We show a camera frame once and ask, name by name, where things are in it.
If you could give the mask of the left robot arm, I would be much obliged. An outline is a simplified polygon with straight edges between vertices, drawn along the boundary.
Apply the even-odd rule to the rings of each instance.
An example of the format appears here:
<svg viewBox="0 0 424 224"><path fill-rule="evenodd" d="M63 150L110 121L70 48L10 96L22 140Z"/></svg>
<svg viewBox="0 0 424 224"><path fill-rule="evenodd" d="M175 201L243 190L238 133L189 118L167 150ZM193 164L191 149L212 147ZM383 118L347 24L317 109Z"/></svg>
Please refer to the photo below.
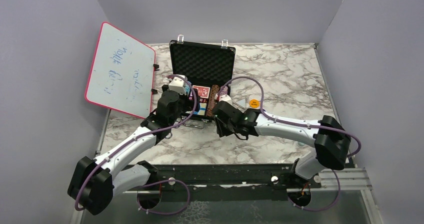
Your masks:
<svg viewBox="0 0 424 224"><path fill-rule="evenodd" d="M81 158L73 172L67 194L74 199L76 211L87 210L98 215L106 209L113 197L130 189L141 187L161 192L163 183L158 170L147 161L127 168L127 165L144 151L165 139L172 129L186 122L184 113L199 110L199 95L196 90L162 93L157 108L146 117L141 125L123 142L107 153Z"/></svg>

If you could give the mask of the blue playing card deck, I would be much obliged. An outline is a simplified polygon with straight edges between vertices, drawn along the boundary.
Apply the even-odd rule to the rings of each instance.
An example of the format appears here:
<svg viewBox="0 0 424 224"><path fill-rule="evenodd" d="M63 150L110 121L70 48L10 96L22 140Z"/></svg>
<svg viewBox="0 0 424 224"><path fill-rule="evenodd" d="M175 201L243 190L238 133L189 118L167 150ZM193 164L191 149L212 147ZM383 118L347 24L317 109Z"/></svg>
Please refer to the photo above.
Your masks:
<svg viewBox="0 0 424 224"><path fill-rule="evenodd" d="M198 104L199 110L195 112L196 115L204 116L206 114L207 110L207 103L200 102Z"/></svg>

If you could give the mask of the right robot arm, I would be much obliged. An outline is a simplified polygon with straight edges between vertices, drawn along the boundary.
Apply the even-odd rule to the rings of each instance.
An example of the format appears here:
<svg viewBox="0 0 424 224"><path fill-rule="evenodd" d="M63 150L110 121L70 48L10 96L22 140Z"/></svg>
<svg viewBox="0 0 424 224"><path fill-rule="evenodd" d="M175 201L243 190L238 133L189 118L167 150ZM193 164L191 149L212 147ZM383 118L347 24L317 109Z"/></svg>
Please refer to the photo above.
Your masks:
<svg viewBox="0 0 424 224"><path fill-rule="evenodd" d="M220 137L234 134L238 139L249 136L272 136L306 144L313 150L297 159L289 173L289 183L300 188L323 169L343 170L351 138L332 116L320 120L284 118L259 109L241 112L225 101L213 108L216 132Z"/></svg>

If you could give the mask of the black poker case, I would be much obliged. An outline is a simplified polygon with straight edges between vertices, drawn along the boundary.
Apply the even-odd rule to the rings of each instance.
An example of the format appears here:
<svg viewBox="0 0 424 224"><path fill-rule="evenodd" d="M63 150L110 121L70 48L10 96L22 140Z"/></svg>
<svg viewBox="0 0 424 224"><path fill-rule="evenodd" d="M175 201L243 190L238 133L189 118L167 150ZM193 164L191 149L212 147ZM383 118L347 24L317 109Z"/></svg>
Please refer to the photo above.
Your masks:
<svg viewBox="0 0 424 224"><path fill-rule="evenodd" d="M233 77L236 48L223 39L220 45L184 41L169 42L172 73L184 75L193 86L223 86Z"/></svg>

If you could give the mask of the orange dealer button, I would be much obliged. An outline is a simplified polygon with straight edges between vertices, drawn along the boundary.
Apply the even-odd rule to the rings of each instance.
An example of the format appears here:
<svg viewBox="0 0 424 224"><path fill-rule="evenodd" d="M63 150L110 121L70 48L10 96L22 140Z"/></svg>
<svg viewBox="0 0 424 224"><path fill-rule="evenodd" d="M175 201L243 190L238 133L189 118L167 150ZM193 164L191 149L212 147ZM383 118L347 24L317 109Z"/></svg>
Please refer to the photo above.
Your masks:
<svg viewBox="0 0 424 224"><path fill-rule="evenodd" d="M260 104L261 104L260 101L259 100L256 100L256 99L251 99L249 101L250 108L254 108L254 109L260 108Z"/></svg>

